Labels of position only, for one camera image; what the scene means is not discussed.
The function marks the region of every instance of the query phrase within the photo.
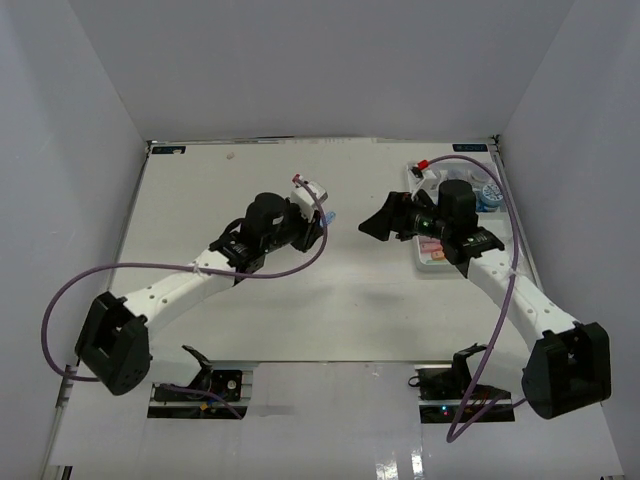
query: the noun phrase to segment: cable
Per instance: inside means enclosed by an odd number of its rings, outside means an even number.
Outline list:
[[[316,195],[313,193],[313,190],[311,190],[311,188],[309,188],[309,186],[306,183],[304,183],[303,180],[298,178],[298,176],[294,177],[293,181],[300,187],[304,188],[307,191],[307,193],[311,196],[311,199],[313,200],[313,203],[316,209],[320,213],[320,218],[322,219],[322,225],[323,225],[322,243],[320,244],[320,248],[318,249],[318,251],[315,253],[313,257],[311,257],[302,265],[298,265],[297,267],[292,268],[291,270],[287,270],[285,272],[279,272],[279,273],[240,273],[240,272],[227,272],[224,270],[217,270],[214,268],[200,268],[199,269],[200,272],[206,273],[206,274],[212,274],[212,275],[235,277],[235,278],[254,278],[254,279],[268,280],[268,279],[282,278],[282,277],[287,277],[289,275],[293,275],[294,273],[298,273],[304,270],[305,268],[311,266],[313,263],[315,263],[315,261],[318,260],[318,258],[320,258],[320,255],[322,255],[322,253],[324,252],[324,249],[327,246],[327,241],[329,239],[329,233],[327,229],[327,219],[325,217],[324,209],[322,208],[322,205],[320,204],[320,201],[318,200]],[[88,270],[85,270],[84,272],[79,273],[78,275],[73,277],[71,280],[69,280],[67,283],[65,283],[60,288],[60,290],[58,290],[55,293],[55,295],[51,298],[49,305],[47,305],[47,308],[44,311],[44,315],[42,317],[42,324],[40,326],[40,346],[42,347],[42,353],[44,355],[44,359],[46,360],[49,367],[51,367],[51,369],[61,377],[65,377],[65,378],[68,378],[69,380],[74,380],[76,382],[98,382],[99,381],[97,378],[94,378],[94,377],[82,377],[79,375],[73,375],[68,372],[65,372],[64,369],[60,368],[56,364],[56,362],[53,360],[53,357],[51,356],[51,351],[49,350],[49,335],[48,335],[49,321],[51,320],[51,313],[53,312],[53,308],[56,306],[56,303],[58,303],[62,295],[64,295],[64,293],[67,290],[69,290],[69,288],[71,288],[73,285],[78,283],[83,278],[93,275],[95,273],[104,272],[105,270],[117,270],[119,268],[153,268],[157,270],[174,270],[174,271],[182,271],[182,272],[193,272],[193,266],[189,266],[189,265],[172,265],[168,263],[146,263],[146,262],[109,263],[106,265],[99,265],[97,267],[93,267]]]
[[[209,397],[213,400],[215,400],[216,402],[220,402],[222,405],[224,405],[224,407],[229,410],[231,413],[233,413],[233,415],[238,419],[238,420],[242,420],[242,416],[238,413],[238,411],[233,408],[224,398],[222,398],[220,395],[216,395],[213,392],[207,392],[205,390],[194,390],[193,388],[184,388],[184,387],[178,387],[177,385],[173,385],[171,383],[162,383],[160,384],[160,388],[164,388],[165,390],[170,390],[172,392],[178,392],[178,393],[189,393],[189,394],[193,394],[193,395],[202,395],[203,397]]]
[[[515,288],[515,284],[516,284],[515,271],[516,271],[516,269],[518,267],[518,260],[520,258],[520,232],[518,230],[518,223],[517,223],[517,220],[516,220],[515,208],[513,206],[513,203],[511,202],[511,198],[509,197],[509,195],[507,193],[507,190],[504,188],[504,186],[502,185],[502,182],[500,182],[500,179],[498,178],[498,176],[495,173],[493,173],[487,166],[485,166],[483,163],[479,162],[475,158],[471,158],[471,157],[468,157],[466,155],[443,155],[441,157],[437,157],[437,158],[434,158],[433,160],[429,161],[428,165],[426,166],[426,168],[428,168],[430,165],[442,162],[444,160],[453,160],[453,159],[455,159],[455,160],[465,160],[467,162],[471,162],[474,165],[476,165],[477,167],[479,167],[482,170],[484,170],[489,175],[489,177],[491,177],[491,179],[494,181],[494,183],[498,186],[498,188],[502,192],[502,196],[504,197],[504,203],[505,203],[505,205],[507,207],[507,212],[509,214],[509,221],[511,223],[511,233],[512,233],[512,236],[513,236],[513,258],[511,260],[511,271],[513,273],[511,273],[511,275],[509,276],[509,284],[507,285],[507,292],[506,292],[506,294],[504,296],[504,301],[502,302],[502,307],[500,309],[500,315],[498,316],[498,321],[496,322],[496,326],[495,326],[495,328],[493,330],[493,333],[491,334],[491,339],[489,340],[489,343],[487,345],[487,349],[485,350],[484,354],[482,355],[482,359],[480,360],[480,363],[478,365],[478,369],[476,370],[476,373],[473,375],[473,378],[471,379],[471,383],[469,384],[469,386],[467,387],[466,391],[464,392],[464,395],[462,396],[462,400],[460,402],[460,406],[457,409],[456,414],[453,417],[453,421],[451,422],[451,426],[449,427],[449,431],[447,432],[447,443],[454,442],[476,420],[478,420],[480,417],[482,417],[482,415],[484,415],[487,411],[489,411],[491,409],[491,407],[493,407],[498,400],[501,400],[501,397],[498,395],[496,398],[491,400],[491,402],[489,402],[482,409],[480,409],[480,411],[478,413],[476,413],[473,417],[471,417],[456,432],[456,427],[460,423],[460,419],[462,418],[462,413],[464,412],[464,409],[467,407],[467,404],[469,403],[469,399],[473,395],[473,391],[475,390],[476,385],[478,384],[478,381],[480,380],[480,376],[482,375],[482,372],[484,371],[484,369],[485,369],[485,367],[486,367],[486,365],[487,365],[487,363],[489,361],[489,356],[491,355],[491,352],[493,351],[494,347],[496,346],[496,342],[498,341],[498,336],[500,335],[500,331],[502,330],[502,326],[504,325],[504,321],[507,318],[507,311],[509,310],[509,303],[511,303],[511,297],[513,296],[513,289]],[[513,408],[516,408],[517,406],[521,405],[522,403],[524,403],[524,402],[517,403],[516,405],[514,405]]]

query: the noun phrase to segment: wall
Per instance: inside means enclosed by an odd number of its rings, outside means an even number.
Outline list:
[[[628,478],[637,454],[640,4],[571,9],[504,133],[504,158],[552,299],[611,336],[607,420]]]
[[[113,258],[144,144],[66,0],[0,1],[0,477],[36,478],[60,378],[40,319],[72,274]],[[105,277],[61,302],[59,363]]]
[[[573,0],[71,0],[145,139],[501,132]]]

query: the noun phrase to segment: purple cable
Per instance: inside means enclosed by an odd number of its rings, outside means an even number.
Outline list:
[[[489,168],[487,168],[484,164],[482,164],[478,160],[471,157],[467,157],[466,155],[443,155],[441,157],[437,157],[437,158],[434,158],[433,160],[430,160],[429,166],[438,162],[442,162],[444,160],[452,160],[452,159],[466,160],[467,162],[471,162],[477,167],[481,168],[491,177],[491,179],[495,182],[495,184],[498,186],[498,188],[502,192],[502,196],[504,197],[504,204],[506,205],[507,212],[509,213],[509,221],[511,223],[511,232],[513,235],[513,259],[511,260],[511,270],[512,272],[515,272],[516,268],[518,267],[518,259],[520,258],[520,232],[518,230],[518,223],[516,221],[515,208],[513,206],[513,203],[511,202],[511,199],[509,198],[509,195],[507,194],[507,190],[503,187],[502,183],[500,182],[500,179],[495,173],[493,173]],[[467,404],[469,403],[469,400],[473,395],[473,391],[475,390],[476,385],[480,380],[480,376],[482,375],[482,372],[484,371],[487,363],[489,362],[489,356],[491,355],[491,352],[495,348],[496,342],[498,341],[498,336],[500,335],[500,331],[502,330],[504,321],[507,318],[507,311],[509,310],[509,303],[511,303],[511,297],[513,296],[513,289],[515,288],[515,285],[516,285],[516,275],[515,273],[512,273],[509,276],[509,284],[507,285],[507,292],[504,296],[504,301],[502,302],[502,308],[500,309],[500,315],[498,316],[498,321],[493,330],[493,333],[491,334],[491,339],[487,344],[487,349],[482,355],[482,360],[480,360],[480,363],[478,364],[478,369],[476,370],[476,373],[473,375],[473,378],[471,379],[471,383],[467,387],[467,390],[464,392],[464,395],[462,396],[462,400],[460,402],[460,406],[458,407],[456,414],[453,417],[453,421],[451,422],[451,426],[449,427],[449,431],[447,432],[447,443],[454,442],[458,437],[460,437],[460,435],[462,435],[462,433],[467,428],[469,428],[474,422],[476,422],[487,411],[489,411],[489,409],[491,409],[496,404],[496,402],[501,400],[500,396],[498,396],[497,398],[494,398],[479,412],[477,412],[473,417],[471,417],[456,432],[456,427],[460,423],[460,419],[462,418],[462,413],[467,407]],[[522,405],[524,401],[525,400],[523,399],[519,402],[516,402],[513,405],[513,408],[516,408],[517,406]]]
[[[305,268],[307,268],[307,267],[311,266],[313,263],[315,263],[315,261],[318,260],[318,258],[320,258],[320,255],[322,255],[322,252],[324,252],[324,249],[327,246],[327,241],[329,239],[329,232],[328,232],[328,229],[327,229],[327,218],[325,217],[324,209],[322,208],[322,205],[320,204],[320,201],[318,200],[316,195],[313,193],[311,188],[309,188],[309,186],[306,183],[304,183],[302,180],[300,180],[297,177],[294,178],[294,183],[296,183],[297,185],[301,186],[302,188],[304,188],[307,191],[307,193],[311,196],[311,199],[313,200],[313,203],[314,203],[316,209],[318,210],[318,212],[320,212],[320,218],[322,218],[322,225],[323,225],[322,243],[320,244],[320,248],[318,249],[318,251],[315,253],[315,255],[313,257],[311,257],[309,260],[307,260],[302,265],[299,265],[299,266],[297,266],[295,268],[292,268],[291,270],[287,270],[285,272],[279,272],[279,273],[227,272],[227,271],[224,271],[224,270],[217,270],[215,268],[200,268],[199,271],[202,272],[202,273],[213,274],[213,275],[222,275],[222,276],[226,276],[226,277],[255,278],[255,279],[269,280],[269,279],[273,279],[273,278],[288,277],[289,275],[293,275],[294,273],[298,273],[301,270],[304,270]],[[79,375],[73,375],[73,374],[70,374],[68,372],[65,372],[53,360],[53,357],[51,356],[51,351],[49,350],[49,335],[48,335],[49,320],[51,319],[51,313],[53,312],[53,308],[56,306],[56,303],[58,303],[58,300],[60,300],[60,297],[62,297],[62,295],[64,295],[64,293],[67,290],[69,290],[69,288],[71,288],[73,285],[78,283],[83,278],[88,277],[88,276],[93,275],[93,274],[98,273],[98,272],[103,272],[105,270],[117,270],[119,268],[153,268],[153,269],[157,269],[157,270],[173,270],[173,271],[181,271],[181,272],[193,272],[193,266],[189,266],[189,265],[172,265],[172,264],[169,264],[169,263],[146,263],[146,262],[109,263],[109,264],[106,264],[106,265],[99,265],[97,267],[90,268],[89,270],[85,270],[84,272],[79,273],[78,275],[73,277],[71,280],[69,280],[67,283],[65,283],[60,288],[60,290],[58,290],[55,293],[55,295],[53,296],[53,298],[49,302],[49,305],[47,305],[47,308],[44,311],[44,315],[42,317],[42,325],[40,327],[40,345],[42,347],[42,353],[44,354],[44,359],[47,361],[47,364],[49,365],[49,367],[51,367],[51,369],[54,372],[56,372],[58,375],[60,375],[61,377],[66,377],[69,380],[74,380],[76,382],[98,382],[99,381],[97,378],[94,378],[94,377],[82,377],[82,376],[79,376]],[[205,392],[205,391],[194,390],[194,392],[202,394],[202,395],[208,395],[208,392]],[[236,412],[235,410],[233,412],[234,412],[234,415],[238,416],[238,412]]]
[[[171,390],[172,392],[178,393],[195,393],[198,395],[202,395],[205,397],[213,398],[216,402],[220,402],[224,407],[229,410],[233,415],[238,419],[242,420],[242,415],[238,413],[238,411],[233,408],[225,399],[223,399],[220,395],[216,395],[213,392],[207,392],[206,390],[194,390],[192,388],[184,388],[178,387],[177,385],[173,385],[171,383],[162,383],[160,384],[160,388],[164,388],[165,390]]]

